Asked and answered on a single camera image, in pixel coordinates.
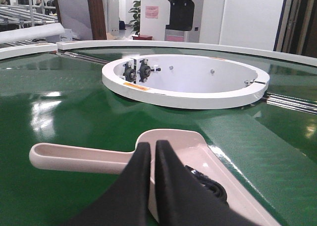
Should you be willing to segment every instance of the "white wall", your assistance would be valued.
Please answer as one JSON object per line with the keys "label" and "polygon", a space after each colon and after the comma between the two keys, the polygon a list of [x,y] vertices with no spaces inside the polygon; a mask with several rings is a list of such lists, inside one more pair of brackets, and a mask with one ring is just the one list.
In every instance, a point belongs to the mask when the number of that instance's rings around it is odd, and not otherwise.
{"label": "white wall", "polygon": [[[200,43],[273,50],[283,0],[204,0]],[[146,19],[146,5],[159,6],[158,19]],[[141,34],[164,40],[167,0],[141,0]]]}
{"label": "white wall", "polygon": [[219,44],[273,50],[283,0],[226,0]]}
{"label": "white wall", "polygon": [[[158,19],[145,18],[146,6],[158,6]],[[141,35],[153,36],[153,40],[165,39],[165,25],[169,24],[170,4],[168,0],[141,0]]]}

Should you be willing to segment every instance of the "green conveyor belt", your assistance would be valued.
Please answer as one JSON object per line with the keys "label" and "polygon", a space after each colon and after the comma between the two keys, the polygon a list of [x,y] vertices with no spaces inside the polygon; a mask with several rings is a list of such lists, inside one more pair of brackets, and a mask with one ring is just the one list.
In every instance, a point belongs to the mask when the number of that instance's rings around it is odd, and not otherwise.
{"label": "green conveyor belt", "polygon": [[[254,65],[268,91],[317,101],[317,68],[263,57],[175,48],[72,50],[106,60],[191,54]],[[39,142],[132,151],[154,128],[201,133],[283,226],[317,225],[317,115],[256,102],[228,110],[180,110],[123,98],[102,83],[101,64],[36,54],[0,61],[0,225],[62,223],[98,198],[116,175],[34,168]],[[49,93],[58,92],[58,96]],[[156,222],[149,215],[149,225]]]}

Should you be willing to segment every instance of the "roller conveyor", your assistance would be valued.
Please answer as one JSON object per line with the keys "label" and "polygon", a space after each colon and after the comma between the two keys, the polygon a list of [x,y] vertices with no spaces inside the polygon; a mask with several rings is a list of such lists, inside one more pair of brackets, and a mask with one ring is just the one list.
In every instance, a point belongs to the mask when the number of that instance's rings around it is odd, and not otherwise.
{"label": "roller conveyor", "polygon": [[[36,24],[46,24],[57,22],[57,17],[40,13],[33,13]],[[7,24],[31,24],[30,11],[24,7],[2,5],[0,6],[0,25]]]}

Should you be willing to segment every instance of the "white scoop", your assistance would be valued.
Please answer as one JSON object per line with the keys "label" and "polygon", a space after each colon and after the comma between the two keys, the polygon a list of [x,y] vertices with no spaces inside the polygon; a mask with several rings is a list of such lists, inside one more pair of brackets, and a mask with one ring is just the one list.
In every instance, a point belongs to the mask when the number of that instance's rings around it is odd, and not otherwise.
{"label": "white scoop", "polygon": [[[168,140],[184,165],[219,182],[226,189],[230,208],[260,225],[280,225],[222,164],[202,135],[178,129],[149,130],[142,133],[136,142],[136,147],[139,142],[149,142],[151,146],[149,209],[156,219],[154,159],[157,140]],[[40,169],[119,174],[133,153],[39,143],[31,148],[29,157],[32,165]]]}

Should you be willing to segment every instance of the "pink sign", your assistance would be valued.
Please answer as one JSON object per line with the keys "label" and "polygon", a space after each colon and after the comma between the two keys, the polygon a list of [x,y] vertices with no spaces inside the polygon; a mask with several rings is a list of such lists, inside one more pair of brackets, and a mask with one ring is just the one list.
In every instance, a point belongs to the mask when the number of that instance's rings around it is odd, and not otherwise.
{"label": "pink sign", "polygon": [[158,6],[145,6],[145,17],[149,19],[157,19],[159,17]]}

